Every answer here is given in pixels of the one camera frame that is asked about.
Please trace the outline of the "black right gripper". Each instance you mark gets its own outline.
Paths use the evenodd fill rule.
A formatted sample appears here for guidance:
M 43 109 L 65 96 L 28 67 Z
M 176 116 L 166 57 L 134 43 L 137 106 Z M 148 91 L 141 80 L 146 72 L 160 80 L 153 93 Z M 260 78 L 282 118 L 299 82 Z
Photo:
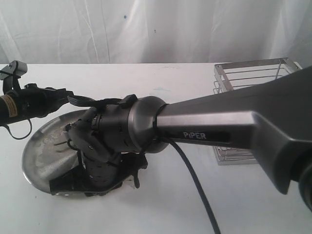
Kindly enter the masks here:
M 104 196 L 118 189 L 130 176 L 134 179 L 135 188 L 140 187 L 138 171 L 146 169 L 148 162 L 144 153 L 117 154 L 112 161 L 102 163 L 83 158 L 85 170 L 76 166 L 66 173 L 51 179 L 49 188 L 51 195 Z

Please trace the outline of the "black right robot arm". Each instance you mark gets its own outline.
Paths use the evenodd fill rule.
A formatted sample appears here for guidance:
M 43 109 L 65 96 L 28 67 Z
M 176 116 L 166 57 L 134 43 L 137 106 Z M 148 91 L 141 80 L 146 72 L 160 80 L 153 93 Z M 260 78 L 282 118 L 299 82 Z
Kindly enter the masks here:
M 277 190 L 296 181 L 312 205 L 312 69 L 255 86 L 167 104 L 158 97 L 68 97 L 87 111 L 66 126 L 79 164 L 50 180 L 50 193 L 106 194 L 132 176 L 145 154 L 176 142 L 249 150 Z

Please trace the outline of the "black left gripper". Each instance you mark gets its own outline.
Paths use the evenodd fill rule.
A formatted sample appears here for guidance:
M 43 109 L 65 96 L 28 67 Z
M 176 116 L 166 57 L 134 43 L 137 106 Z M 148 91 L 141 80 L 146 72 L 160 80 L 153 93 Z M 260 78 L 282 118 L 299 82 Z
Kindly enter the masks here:
M 43 118 L 67 104 L 74 93 L 65 88 L 39 88 L 35 83 L 27 84 L 17 93 L 18 117 L 23 119 Z

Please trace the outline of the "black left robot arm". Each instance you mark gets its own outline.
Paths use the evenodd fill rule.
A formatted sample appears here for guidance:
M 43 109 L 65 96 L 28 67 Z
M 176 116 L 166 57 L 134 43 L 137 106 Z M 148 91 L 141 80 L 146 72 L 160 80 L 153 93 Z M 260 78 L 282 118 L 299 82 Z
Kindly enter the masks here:
M 0 97 L 0 124 L 46 117 L 68 103 L 73 94 L 65 88 L 39 88 L 35 83 L 20 90 L 12 89 Z

